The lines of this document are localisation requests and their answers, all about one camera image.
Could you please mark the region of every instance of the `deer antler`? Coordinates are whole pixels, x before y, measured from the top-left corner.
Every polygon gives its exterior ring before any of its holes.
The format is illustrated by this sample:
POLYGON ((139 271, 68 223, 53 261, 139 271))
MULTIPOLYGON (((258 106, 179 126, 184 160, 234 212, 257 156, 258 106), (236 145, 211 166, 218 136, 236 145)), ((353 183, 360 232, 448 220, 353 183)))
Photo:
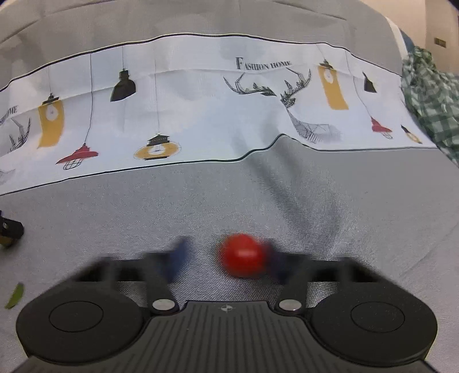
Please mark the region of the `deer antler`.
POLYGON ((253 83, 253 89, 250 90, 248 88, 242 88, 241 87, 241 79, 242 77, 245 75, 245 73, 242 73, 242 75, 240 77, 238 77, 235 81, 235 86, 236 88, 234 88, 230 83, 228 83, 228 81, 226 80, 225 77, 223 77, 223 79, 225 80, 225 83, 227 84, 227 86, 233 91, 233 92, 236 92, 238 95, 249 95, 251 93, 261 93, 263 96, 275 96, 276 94, 269 88, 269 87, 265 87, 265 86, 261 86, 259 87, 256 83, 253 83))
POLYGON ((311 69, 309 70, 309 75, 307 79, 305 79, 304 75, 301 73, 297 73, 296 71, 290 70, 289 68, 286 69, 288 71, 291 71, 292 73, 295 73, 299 79, 299 81, 297 82, 297 87, 295 89, 293 89, 289 82, 284 80, 288 90, 284 91, 284 94, 280 95, 280 102, 282 102, 284 106, 288 109, 289 107, 292 107, 295 104, 295 98, 292 98, 292 96, 309 85, 309 82, 311 81, 311 69))
POLYGON ((16 149, 20 148, 22 145, 24 145, 24 143, 27 141, 27 137, 28 137, 28 134, 29 134, 29 131, 30 131, 30 118, 29 118, 29 122, 28 122, 28 126, 27 126, 27 132, 24 132, 24 127, 22 126, 22 124, 19 124, 13 118, 11 118, 11 120, 19 128, 20 136, 17 138, 17 143, 16 143, 14 141, 14 139, 13 139, 13 136, 10 135, 10 141, 11 141, 10 152, 12 152, 13 150, 16 150, 16 149))

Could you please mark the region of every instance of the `green leaf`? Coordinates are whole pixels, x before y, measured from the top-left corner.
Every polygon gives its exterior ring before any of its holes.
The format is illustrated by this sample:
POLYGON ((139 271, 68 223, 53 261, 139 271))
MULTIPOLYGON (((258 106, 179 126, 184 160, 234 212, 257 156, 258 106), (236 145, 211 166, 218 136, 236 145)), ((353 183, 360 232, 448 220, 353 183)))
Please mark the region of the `green leaf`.
POLYGON ((17 305, 19 301, 21 300, 23 294, 24 294, 24 284, 18 283, 16 285, 16 289, 14 289, 13 291, 13 294, 11 294, 11 298, 6 304, 5 308, 9 310, 10 308, 13 308, 15 305, 17 305))

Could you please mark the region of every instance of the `crosshair symbol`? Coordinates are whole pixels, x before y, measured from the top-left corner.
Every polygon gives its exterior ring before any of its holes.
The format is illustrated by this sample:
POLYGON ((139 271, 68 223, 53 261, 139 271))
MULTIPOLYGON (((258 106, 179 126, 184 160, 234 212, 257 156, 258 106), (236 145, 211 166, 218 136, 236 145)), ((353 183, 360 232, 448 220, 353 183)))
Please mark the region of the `crosshair symbol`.
POLYGON ((223 311, 223 312, 230 312, 230 311, 233 311, 234 310, 234 307, 233 306, 230 306, 230 305, 224 305, 223 307, 220 307, 220 309, 223 311))

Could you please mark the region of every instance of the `black pendant lamp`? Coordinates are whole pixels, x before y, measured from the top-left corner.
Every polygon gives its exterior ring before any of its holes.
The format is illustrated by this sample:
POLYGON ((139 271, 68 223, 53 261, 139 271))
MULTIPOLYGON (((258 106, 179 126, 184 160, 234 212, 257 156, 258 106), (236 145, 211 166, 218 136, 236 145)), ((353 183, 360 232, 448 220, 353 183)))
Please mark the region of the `black pendant lamp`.
POLYGON ((126 97, 135 93, 135 83, 129 79, 129 71, 124 69, 123 47, 121 46, 121 56, 123 59, 123 69, 119 72, 119 82, 114 86, 110 101, 124 100, 126 97))
POLYGON ((365 75, 365 73, 362 71, 365 77, 365 83, 364 83, 364 90, 370 93, 377 93, 375 86, 373 85, 373 82, 368 79, 368 77, 365 75))

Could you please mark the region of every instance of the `black border line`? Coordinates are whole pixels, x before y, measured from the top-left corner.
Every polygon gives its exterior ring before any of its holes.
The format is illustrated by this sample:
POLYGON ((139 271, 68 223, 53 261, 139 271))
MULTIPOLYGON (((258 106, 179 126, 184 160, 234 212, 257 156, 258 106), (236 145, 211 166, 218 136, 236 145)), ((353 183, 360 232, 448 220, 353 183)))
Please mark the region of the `black border line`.
POLYGON ((124 46, 124 45, 136 45, 136 44, 144 44, 144 43, 151 43, 152 41, 155 41, 155 40, 159 40, 159 39, 163 39, 163 38, 167 38, 169 36, 201 36, 201 37, 205 37, 205 38, 225 38, 225 37, 233 37, 233 36, 240 36, 240 37, 246 37, 246 38, 249 38, 249 39, 258 39, 258 40, 264 40, 264 41, 272 41, 272 42, 275 42, 275 43, 281 43, 281 44, 295 44, 295 45, 314 45, 314 44, 327 44, 329 46, 331 46, 332 48, 338 48, 338 49, 343 49, 345 51, 348 51, 352 56, 354 56, 356 59, 359 59, 361 61, 364 61, 366 63, 370 63, 371 65, 374 65, 376 67, 379 67, 379 68, 382 68, 383 70, 386 70, 392 74, 395 74, 397 76, 400 76, 399 74, 387 69, 387 68, 384 68, 376 63, 373 63, 373 62, 370 62, 370 61, 367 61, 367 60, 364 60, 363 58, 360 58, 356 55, 354 55, 349 49, 347 48, 344 48, 344 47, 341 47, 341 46, 336 46, 336 45, 331 45, 325 41, 320 41, 320 42, 317 42, 317 43, 313 43, 313 42, 300 42, 300 41, 286 41, 286 40, 276 40, 276 39, 269 39, 269 38, 264 38, 262 36, 252 36, 252 35, 246 35, 246 34, 209 34, 209 35, 206 35, 206 34, 198 34, 198 33, 177 33, 177 34, 165 34, 165 35, 160 35, 160 36, 157 36, 155 38, 152 38, 152 39, 146 39, 146 40, 140 40, 140 41, 127 41, 127 42, 124 42, 124 43, 119 43, 119 44, 113 44, 113 45, 108 45, 108 46, 105 46, 105 47, 102 47, 102 48, 98 48, 98 49, 93 49, 93 50, 90 50, 90 51, 86 51, 86 52, 80 52, 80 53, 76 53, 76 54, 72 54, 70 56, 67 56, 67 57, 64 57, 64 58, 61 58, 59 60, 55 60, 53 62, 50 62, 50 63, 47 63, 45 65, 42 65, 38 68, 36 68, 35 70, 32 70, 24 75, 20 75, 16 78, 12 78, 9 83, 7 85, 5 85, 3 88, 0 89, 0 92, 4 91, 5 89, 7 89, 9 87, 9 85, 15 81, 15 80, 18 80, 18 79, 21 79, 21 78, 25 78, 26 76, 29 76, 33 73, 36 73, 37 71, 40 71, 41 69, 44 69, 48 66, 51 66, 51 65, 54 65, 55 63, 59 63, 59 62, 63 62, 63 61, 66 61, 66 60, 69 60, 71 58, 74 58, 74 57, 80 57, 80 56, 84 56, 84 55, 87 55, 87 54, 91 54, 91 53, 96 53, 96 52, 100 52, 100 51, 105 51, 107 49, 111 49, 111 48, 117 48, 119 46, 124 46))
POLYGON ((438 150, 437 147, 433 148, 433 147, 414 147, 414 146, 413 147, 398 147, 398 148, 383 148, 383 149, 367 148, 367 149, 351 149, 351 150, 346 150, 346 149, 318 150, 318 149, 314 149, 313 147, 310 147, 309 145, 303 144, 301 141, 299 141, 297 139, 294 139, 293 137, 290 137, 290 136, 286 135, 285 133, 281 133, 281 134, 277 135, 276 138, 273 140, 273 142, 270 143, 267 147, 249 150, 244 155, 240 156, 239 158, 235 158, 235 159, 202 159, 202 160, 195 160, 195 161, 181 161, 181 162, 171 162, 171 163, 161 163, 161 164, 149 164, 147 166, 129 167, 129 168, 118 169, 118 170, 102 171, 102 172, 96 172, 94 174, 85 174, 85 175, 81 175, 81 176, 68 177, 66 179, 51 181, 51 182, 45 183, 45 184, 29 186, 29 187, 24 188, 24 189, 18 189, 18 190, 14 190, 14 191, 11 191, 11 192, 4 193, 4 194, 0 194, 0 198, 2 196, 6 196, 8 194, 23 192, 23 191, 26 191, 26 190, 40 188, 40 187, 44 187, 44 186, 52 185, 52 184, 57 184, 57 183, 61 183, 61 182, 68 181, 68 180, 82 179, 84 177, 89 177, 89 176, 113 174, 115 172, 149 169, 149 168, 161 167, 161 166, 174 166, 174 165, 178 165, 178 164, 193 164, 193 163, 207 163, 207 162, 215 162, 215 163, 239 162, 239 161, 242 161, 244 158, 248 157, 252 153, 263 152, 263 151, 269 150, 277 142, 277 140, 279 140, 283 136, 285 136, 285 137, 287 137, 287 138, 289 138, 289 139, 291 139, 293 141, 297 141, 298 143, 300 143, 304 147, 306 147, 308 149, 311 149, 311 150, 314 150, 314 151, 317 151, 319 153, 353 153, 353 152, 367 152, 367 151, 379 152, 379 151, 408 150, 408 149, 420 149, 420 150, 436 149, 436 150, 438 150))

